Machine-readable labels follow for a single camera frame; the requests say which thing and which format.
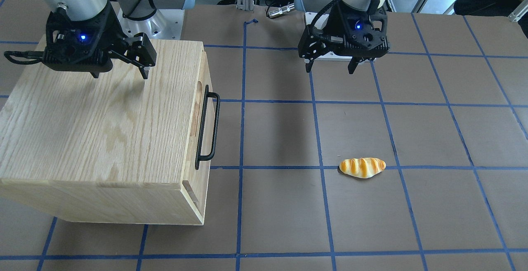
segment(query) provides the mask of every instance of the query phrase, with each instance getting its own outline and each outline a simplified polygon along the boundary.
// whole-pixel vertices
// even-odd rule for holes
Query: grid line
[[[473,36],[473,39],[475,39],[475,42],[477,43],[478,49],[481,50],[481,53],[482,53],[482,55],[484,57],[484,60],[486,60],[486,63],[488,64],[488,67],[490,67],[490,71],[492,72],[493,77],[495,78],[495,81],[497,82],[497,85],[500,88],[500,91],[502,92],[502,95],[504,96],[504,98],[506,99],[506,102],[510,106],[511,111],[513,112],[513,115],[515,116],[515,119],[517,120],[517,124],[519,124],[521,130],[524,133],[524,137],[528,140],[528,134],[526,133],[526,129],[524,128],[523,124],[521,123],[521,120],[519,119],[519,116],[517,115],[517,112],[515,111],[515,108],[513,108],[512,103],[510,102],[510,100],[508,98],[508,95],[506,94],[506,91],[504,90],[502,84],[500,83],[500,81],[499,81],[499,79],[497,77],[497,74],[495,73],[495,70],[493,69],[492,65],[490,64],[490,61],[488,60],[486,54],[484,53],[484,50],[482,49],[481,44],[477,40],[477,36],[475,36],[475,33],[473,33],[473,30],[471,29],[471,26],[469,25],[469,22],[467,21],[467,18],[465,16],[463,18],[464,18],[464,21],[466,22],[466,25],[467,25],[469,31],[471,32],[471,35]]]
[[[504,95],[504,98],[506,99],[506,102],[511,106],[511,102],[510,102],[510,100],[509,100],[509,98],[508,98],[508,96],[506,94],[506,91],[504,91],[504,88],[502,87],[502,84],[500,83],[500,81],[499,81],[499,79],[497,77],[497,74],[495,73],[495,70],[493,70],[493,67],[490,64],[490,61],[488,60],[486,54],[484,53],[484,50],[482,49],[482,46],[479,43],[479,40],[477,39],[477,36],[475,36],[475,33],[473,32],[473,29],[471,29],[471,26],[470,26],[469,22],[467,21],[467,18],[465,16],[463,16],[463,19],[466,22],[467,28],[471,32],[471,35],[473,36],[473,39],[475,39],[475,42],[477,43],[478,49],[480,49],[484,59],[486,60],[486,63],[488,64],[488,67],[490,68],[490,71],[492,72],[493,77],[495,78],[495,81],[497,82],[497,85],[500,88],[500,91]],[[515,109],[513,107],[511,107],[511,111],[512,111],[513,115],[515,116],[515,119],[517,120],[517,123],[519,124],[519,127],[521,128],[522,132],[524,133],[524,137],[528,140],[528,134],[526,134],[526,130],[524,129],[523,124],[521,123],[521,121],[520,121],[520,119],[519,119],[519,117],[517,115],[517,112],[515,111]],[[485,190],[484,190],[484,188],[482,186],[479,174],[477,173],[476,169],[473,169],[473,173],[475,175],[475,178],[477,179],[478,187],[481,190],[482,196],[483,196],[484,201],[486,203],[486,207],[487,207],[487,209],[488,209],[488,211],[490,213],[490,216],[491,216],[492,221],[493,221],[493,225],[495,226],[495,229],[497,231],[498,237],[500,239],[500,243],[504,247],[504,252],[506,252],[506,256],[507,256],[509,265],[511,266],[511,270],[515,271],[515,265],[513,264],[513,260],[511,258],[511,255],[509,254],[509,249],[508,249],[508,247],[506,245],[506,241],[504,241],[504,237],[502,236],[502,232],[500,231],[500,228],[498,226],[498,223],[497,223],[497,220],[495,218],[495,215],[493,214],[493,210],[491,208],[490,202],[488,201],[488,197],[486,195],[486,192],[485,192]]]
[[[416,21],[416,18],[415,18],[415,16],[414,16],[414,14],[411,13],[411,17],[412,17],[412,19],[413,19],[413,21],[414,21],[414,23],[415,23],[415,26],[416,26],[416,29],[417,29],[417,31],[418,31],[418,34],[420,35],[420,39],[421,39],[421,41],[422,41],[422,44],[424,45],[424,49],[426,50],[426,53],[429,53],[429,50],[427,49],[426,42],[425,42],[424,37],[422,36],[422,34],[421,34],[421,32],[420,32],[420,28],[419,28],[419,26],[418,26],[418,23],[417,23],[417,21]],[[469,26],[469,23],[467,22],[467,20],[466,20],[465,17],[464,17],[464,21],[466,21],[466,24],[467,24],[467,27],[468,27],[469,31],[471,32],[471,34],[473,35],[475,41],[477,42],[477,45],[478,45],[479,48],[481,49],[481,53],[482,53],[483,57],[485,57],[486,62],[488,62],[488,60],[487,60],[487,58],[486,58],[486,56],[485,56],[485,54],[484,54],[482,48],[480,47],[480,44],[479,44],[477,38],[475,37],[475,34],[473,34],[473,31],[471,30],[471,27]],[[449,100],[448,100],[448,98],[447,98],[447,94],[445,93],[445,90],[444,90],[444,88],[443,88],[443,85],[442,85],[442,82],[441,82],[440,77],[439,77],[439,75],[438,75],[438,72],[437,72],[437,70],[436,70],[436,68],[435,68],[435,66],[434,66],[434,62],[433,62],[433,60],[432,60],[432,58],[431,58],[430,55],[429,55],[428,57],[429,57],[429,61],[430,61],[430,63],[431,63],[432,69],[433,69],[433,71],[434,71],[434,74],[436,75],[436,78],[437,78],[437,80],[438,80],[438,85],[440,85],[441,90],[442,90],[442,94],[443,94],[444,97],[445,97],[445,102],[446,102],[447,104],[449,104]],[[451,106],[448,106],[448,108],[449,108],[449,112],[451,113],[451,117],[453,118],[453,123],[455,124],[455,127],[457,128],[457,132],[458,132],[458,134],[459,134],[459,136],[460,136],[460,140],[462,141],[462,144],[464,145],[464,149],[465,149],[465,151],[466,151],[466,154],[467,154],[468,160],[469,160],[471,166],[473,166],[473,174],[475,175],[475,180],[477,181],[477,185],[479,186],[479,190],[481,191],[481,194],[482,194],[483,200],[484,200],[484,202],[485,202],[485,204],[486,204],[486,207],[487,207],[487,209],[488,209],[488,213],[490,214],[490,217],[491,217],[491,219],[492,219],[492,222],[493,222],[493,224],[494,224],[494,226],[495,226],[495,229],[496,229],[496,232],[497,232],[498,238],[499,238],[499,240],[500,240],[500,243],[502,244],[502,246],[503,246],[503,248],[504,248],[504,252],[505,252],[505,254],[506,254],[506,256],[507,256],[507,259],[508,259],[509,265],[510,265],[510,267],[511,267],[511,271],[515,271],[515,266],[513,265],[512,258],[511,258],[511,256],[509,255],[509,251],[508,251],[507,245],[506,245],[506,243],[505,243],[505,241],[504,241],[504,239],[503,239],[502,233],[500,232],[500,228],[499,228],[499,226],[498,226],[498,224],[497,224],[497,221],[496,221],[495,216],[494,216],[494,214],[493,214],[493,211],[492,211],[492,209],[491,209],[490,203],[488,202],[488,198],[487,198],[486,192],[484,191],[484,189],[483,189],[483,187],[482,187],[482,184],[481,184],[481,181],[480,181],[480,178],[479,178],[479,174],[477,173],[477,170],[474,168],[475,164],[473,163],[473,160],[471,159],[471,156],[470,156],[470,154],[469,154],[469,149],[467,148],[466,142],[464,141],[464,136],[462,135],[462,132],[460,131],[460,127],[458,126],[458,122],[457,122],[457,119],[456,119],[455,114],[454,114],[454,112],[453,112],[453,109],[451,108]]]
[[[510,252],[528,253],[528,248],[511,248]],[[469,248],[469,249],[432,249],[424,250],[426,255],[447,254],[491,254],[504,253],[502,248]],[[406,256],[419,255],[419,250],[387,250],[379,252],[334,252],[336,257],[362,256]],[[34,255],[34,256],[0,256],[0,260],[131,260],[131,259],[230,259],[243,258],[278,258],[278,257],[329,257],[330,252],[254,252],[249,254],[153,254],[153,255]]]
[[[5,0],[2,0],[0,2],[0,7],[2,6],[2,4],[4,2],[5,2]],[[465,19],[465,17],[464,17],[464,20],[466,21],[466,23],[468,25],[468,28],[470,29],[470,32],[472,33],[473,37],[475,38],[475,41],[477,42],[477,45],[479,45],[479,42],[478,42],[476,36],[474,35],[473,31],[471,30],[471,28],[469,26],[469,23],[468,23],[467,19]],[[239,174],[239,211],[238,211],[238,225],[237,225],[237,249],[236,249],[236,254],[144,255],[143,254],[143,250],[144,250],[144,247],[145,247],[146,236],[147,236],[147,231],[148,231],[148,225],[146,224],[144,226],[143,237],[142,237],[142,240],[141,240],[141,246],[140,246],[140,251],[139,251],[138,255],[117,255],[117,256],[107,256],[107,255],[77,255],[77,256],[47,255],[47,249],[49,248],[49,245],[51,243],[51,238],[52,238],[52,235],[53,235],[53,232],[54,232],[54,228],[55,228],[55,225],[56,225],[56,222],[57,222],[57,217],[54,217],[53,221],[52,221],[52,224],[51,224],[51,226],[49,228],[49,232],[48,232],[48,235],[47,235],[47,240],[46,240],[46,243],[45,243],[45,246],[43,248],[43,252],[42,252],[41,255],[36,255],[36,256],[0,256],[0,260],[39,260],[39,264],[38,264],[37,270],[40,271],[42,269],[42,265],[43,265],[43,262],[45,260],[59,260],[59,259],[137,259],[138,260],[137,270],[139,271],[140,270],[140,266],[141,266],[141,260],[144,260],[144,259],[236,258],[236,261],[237,261],[236,270],[239,271],[239,269],[240,269],[240,257],[251,258],[251,257],[314,257],[314,256],[326,257],[326,256],[330,256],[330,257],[332,257],[332,267],[334,268],[334,271],[335,271],[336,270],[336,268],[335,268],[335,257],[336,256],[421,255],[422,256],[422,262],[425,264],[424,254],[469,254],[469,253],[495,253],[495,252],[502,253],[502,252],[505,252],[507,254],[507,258],[509,260],[509,263],[511,265],[512,270],[515,270],[515,267],[513,266],[513,263],[511,261],[509,252],[528,252],[528,249],[527,248],[508,249],[507,246],[505,245],[504,240],[502,238],[502,235],[500,233],[500,229],[498,228],[498,224],[496,223],[495,217],[494,217],[493,212],[492,212],[492,210],[490,208],[490,205],[488,203],[486,194],[485,194],[485,192],[483,190],[483,187],[481,185],[477,170],[528,170],[528,167],[478,167],[478,166],[474,166],[473,162],[471,162],[471,166],[402,166],[402,165],[400,165],[400,163],[399,163],[399,161],[397,159],[396,147],[394,145],[394,140],[392,139],[392,134],[391,134],[391,131],[390,131],[390,125],[389,125],[388,117],[387,117],[387,114],[385,112],[384,106],[386,104],[396,104],[396,105],[409,104],[409,105],[447,106],[447,107],[450,107],[450,106],[461,106],[461,107],[509,107],[514,112],[514,115],[515,115],[515,117],[517,119],[517,122],[520,124],[520,127],[522,128],[524,134],[526,135],[526,130],[523,128],[521,122],[519,121],[519,118],[517,117],[517,115],[515,113],[514,107],[528,107],[528,105],[513,105],[513,104],[510,103],[510,100],[507,98],[507,95],[505,94],[502,86],[500,85],[500,82],[498,81],[498,78],[496,77],[496,74],[495,74],[491,64],[489,63],[488,58],[528,59],[528,57],[485,55],[483,50],[482,50],[482,48],[480,47],[480,45],[479,45],[479,48],[481,49],[483,55],[432,54],[432,53],[428,53],[428,52],[427,53],[390,52],[392,54],[427,55],[429,57],[433,67],[434,67],[434,64],[432,62],[431,56],[435,56],[435,55],[447,56],[447,57],[484,57],[486,59],[486,62],[488,63],[488,66],[490,67],[490,70],[492,70],[492,73],[494,74],[494,77],[495,77],[497,83],[499,84],[501,90],[503,91],[503,94],[504,94],[505,98],[507,99],[508,105],[500,105],[500,104],[498,104],[498,105],[494,105],[494,104],[450,104],[448,102],[448,100],[447,100],[447,96],[445,96],[445,99],[446,99],[446,103],[445,104],[415,104],[415,103],[383,102],[382,97],[381,97],[381,91],[379,90],[379,85],[377,83],[377,77],[375,77],[375,80],[376,80],[376,83],[377,83],[377,86],[378,86],[380,102],[315,101],[314,85],[313,85],[313,80],[311,78],[311,73],[310,73],[309,77],[310,77],[310,80],[311,80],[312,101],[245,100],[245,70],[246,70],[245,61],[246,61],[246,51],[247,51],[247,49],[273,49],[273,50],[296,50],[297,49],[295,47],[283,47],[283,48],[281,48],[281,47],[247,47],[246,46],[246,40],[247,40],[246,26],[248,24],[250,24],[250,23],[253,23],[253,22],[258,22],[258,21],[256,21],[256,19],[254,19],[253,21],[250,21],[249,23],[247,23],[247,22],[244,23],[244,45],[241,46],[241,47],[239,47],[239,46],[229,46],[229,45],[204,45],[205,47],[222,47],[222,48],[238,48],[238,49],[242,48],[243,49],[243,84],[242,84],[242,87],[243,87],[243,98],[241,100],[222,100],[222,101],[226,101],[226,102],[230,102],[230,101],[242,102],[242,108],[241,108],[242,117],[241,117],[240,165],[239,166],[211,166],[211,169],[235,168],[235,169],[238,169],[239,173],[240,173]],[[419,27],[417,26],[417,22],[416,21],[415,21],[415,25],[416,25],[416,27],[417,27],[417,29],[419,31]],[[424,39],[422,38],[421,35],[420,35],[420,38],[422,40],[422,43],[424,44],[424,47],[426,48],[426,44],[425,44]],[[0,43],[2,43],[2,44],[32,44],[32,45],[38,44],[38,42],[19,42],[19,41],[3,41],[3,40],[0,40]],[[375,75],[375,66],[374,66],[374,64],[371,64],[371,66],[372,66],[373,74]],[[8,98],[8,97],[9,97],[8,95],[1,95],[0,96],[0,98]],[[244,130],[245,102],[312,103],[313,104],[313,111],[314,111],[313,114],[314,114],[314,119],[315,119],[315,124],[316,124],[316,135],[317,135],[318,152],[319,152],[319,166],[244,166],[243,165],[243,130]],[[396,163],[397,163],[397,166],[388,166],[387,170],[398,170],[398,172],[400,173],[400,177],[401,177],[401,180],[402,180],[402,185],[404,187],[406,198],[408,198],[408,192],[407,192],[407,189],[406,189],[406,186],[405,186],[405,183],[404,183],[403,174],[402,174],[402,170],[403,169],[417,169],[417,168],[420,168],[420,169],[464,169],[464,170],[473,170],[473,172],[475,173],[475,177],[477,179],[477,183],[479,185],[479,188],[481,189],[481,193],[483,194],[483,197],[485,198],[485,202],[486,202],[486,205],[487,205],[488,210],[490,212],[490,216],[492,217],[494,225],[496,226],[497,233],[500,236],[501,243],[503,243],[504,248],[503,249],[499,248],[499,249],[424,250],[424,249],[421,249],[421,246],[420,246],[420,250],[418,250],[418,251],[409,250],[409,251],[394,251],[394,252],[334,252],[333,245],[332,245],[332,240],[331,240],[332,239],[332,233],[331,233],[331,226],[330,226],[330,217],[329,217],[329,214],[328,214],[328,201],[325,199],[325,213],[327,215],[327,221],[328,221],[328,230],[329,230],[328,234],[329,234],[329,240],[330,240],[329,241],[330,242],[330,252],[312,252],[312,253],[289,252],[289,253],[280,253],[280,254],[276,254],[276,253],[241,254],[240,243],[241,243],[241,218],[242,218],[242,215],[241,215],[242,211],[241,210],[242,210],[242,195],[243,195],[243,192],[242,192],[242,188],[243,188],[243,169],[256,169],[256,168],[258,168],[258,169],[263,169],[263,168],[264,169],[265,168],[273,168],[273,169],[281,169],[281,168],[284,168],[284,169],[290,169],[290,168],[291,169],[296,169],[296,168],[319,169],[319,170],[321,170],[321,173],[322,173],[322,185],[323,185],[323,190],[324,190],[323,194],[324,194],[324,197],[325,197],[325,195],[326,195],[326,186],[325,186],[325,183],[324,183],[324,173],[323,173],[324,169],[337,168],[337,166],[324,166],[323,163],[322,163],[322,151],[321,151],[321,144],[320,144],[320,138],[319,138],[318,124],[317,124],[316,104],[325,104],[325,103],[328,103],[328,104],[380,104],[382,106],[383,111],[384,111],[384,115],[385,115],[385,119],[386,119],[386,123],[387,123],[387,126],[389,128],[389,133],[391,135],[391,143],[393,144],[394,155],[395,155]],[[456,124],[456,119],[455,119],[455,117],[454,117],[452,112],[451,112],[451,114],[452,114],[453,119],[454,119],[455,124]],[[408,206],[409,206],[409,210],[410,210],[410,213],[411,213],[411,217],[413,219],[413,222],[415,223],[414,217],[413,217],[412,208],[411,208],[410,199],[408,198],[407,201],[408,201]],[[415,227],[415,233],[416,233],[416,235],[418,235],[417,227]]]
[[[33,44],[36,45],[38,42],[34,41],[13,41],[13,40],[0,40],[0,44]],[[217,45],[217,44],[204,44],[204,47],[214,48],[227,48],[227,49],[267,49],[267,50],[279,50],[279,51],[291,51],[297,50],[297,47],[249,47],[244,45]],[[430,55],[434,57],[487,57],[492,59],[528,59],[525,55],[477,55],[477,54],[449,54],[449,53],[423,53],[423,52],[398,52],[389,51],[388,54],[402,54],[402,55]]]
[[[330,170],[337,169],[337,166],[211,166],[211,169],[238,170]],[[385,170],[415,170],[415,169],[433,169],[433,170],[509,170],[509,171],[527,171],[528,167],[511,167],[511,166],[434,166],[434,165],[397,165],[387,166]]]
[[[381,105],[381,102],[376,101],[331,101],[331,100],[252,100],[252,99],[223,99],[222,102],[227,103],[290,103],[290,104],[369,104]],[[525,104],[466,104],[466,103],[429,103],[429,102],[383,102],[385,105],[407,105],[407,106],[455,106],[455,107],[492,107],[492,108],[528,108]]]
[[[321,136],[319,135],[319,120],[317,119],[317,107],[315,104],[315,87],[314,79],[311,71],[309,72],[311,102],[313,107],[313,122],[315,123],[315,138],[317,140],[317,155],[319,157],[319,165],[323,167],[323,151],[321,148]],[[332,271],[337,271],[337,264],[334,255],[334,237],[332,236],[332,223],[330,222],[330,209],[328,207],[328,195],[326,194],[326,179],[323,168],[319,170],[321,173],[321,186],[323,189],[323,203],[325,206],[326,229],[328,231],[328,244],[330,245],[330,258],[332,260]]]
[[[242,100],[245,100],[245,70],[247,62],[247,40],[248,40],[248,29],[247,26],[252,23],[258,23],[257,19],[251,21],[244,21],[244,34],[243,34],[243,58],[242,58]],[[245,118],[245,102],[241,102],[241,116],[240,116],[240,168],[238,177],[238,210],[236,219],[236,264],[235,271],[240,271],[240,252],[242,243],[242,205],[243,205],[243,164],[244,164],[244,118]]]
[[[136,271],[141,271],[141,260],[143,251],[145,250],[145,242],[147,241],[147,233],[149,232],[149,226],[146,224],[143,226],[143,235],[141,236],[141,244],[139,245],[139,257],[137,259]]]
[[[385,109],[385,103],[383,102],[383,96],[381,95],[381,87],[377,79],[376,68],[374,66],[374,63],[370,63],[370,66],[372,69],[372,74],[374,75],[374,81],[376,83],[376,89],[377,89],[377,94],[379,96],[379,102],[381,103],[381,109],[383,110],[383,117],[385,118],[385,124],[387,125],[387,132],[389,133],[389,138],[390,138],[391,145],[392,145],[392,151],[394,153],[394,159],[396,160],[396,164],[400,166],[400,159],[398,158],[398,151],[396,150],[396,143],[394,143],[394,137],[392,136],[392,129],[389,123],[389,117],[387,115],[387,110]],[[400,174],[401,185],[403,188],[403,192],[405,194],[405,200],[407,201],[407,207],[409,209],[409,215],[411,217],[411,222],[413,223],[412,227],[413,227],[413,230],[415,231],[416,243],[418,245],[419,254],[422,259],[422,265],[424,266],[424,271],[428,271],[426,256],[424,254],[424,248],[422,247],[420,233],[418,232],[418,226],[416,224],[415,213],[413,212],[413,206],[411,205],[411,197],[409,196],[409,192],[407,190],[407,184],[405,183],[405,177],[403,176],[403,171],[401,168],[398,169],[398,173]]]
[[[55,230],[56,224],[57,224],[57,217],[53,217],[53,220],[51,221],[51,226],[49,227],[49,231],[47,232],[46,243],[44,244],[44,248],[42,249],[42,255],[40,257],[40,260],[38,261],[38,266],[36,268],[36,271],[42,270],[42,265],[44,265],[44,260],[47,255],[47,249],[50,247],[51,237],[53,236],[53,231]]]

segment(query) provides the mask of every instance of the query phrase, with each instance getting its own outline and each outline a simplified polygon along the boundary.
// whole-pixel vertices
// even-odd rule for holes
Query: wooden box
[[[25,68],[0,113],[0,196],[71,222],[204,223],[215,104],[201,42],[153,40],[143,80]],[[205,120],[202,108],[207,101]]]

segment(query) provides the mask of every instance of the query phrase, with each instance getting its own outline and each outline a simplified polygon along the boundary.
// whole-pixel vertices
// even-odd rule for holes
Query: drawer handle
[[[214,129],[213,129],[213,143],[211,145],[211,152],[208,155],[201,155],[202,151],[202,141],[203,141],[203,132],[205,128],[205,115],[207,113],[207,99],[215,98],[217,100],[217,107],[215,109],[214,117]],[[196,151],[196,161],[194,162],[194,167],[196,170],[200,168],[201,161],[211,160],[215,155],[215,149],[217,147],[217,130],[218,130],[218,117],[220,115],[220,96],[215,92],[209,92],[209,85],[205,86],[205,94],[203,98],[203,109],[202,109],[202,122],[200,123],[200,134],[198,135],[198,150]]]

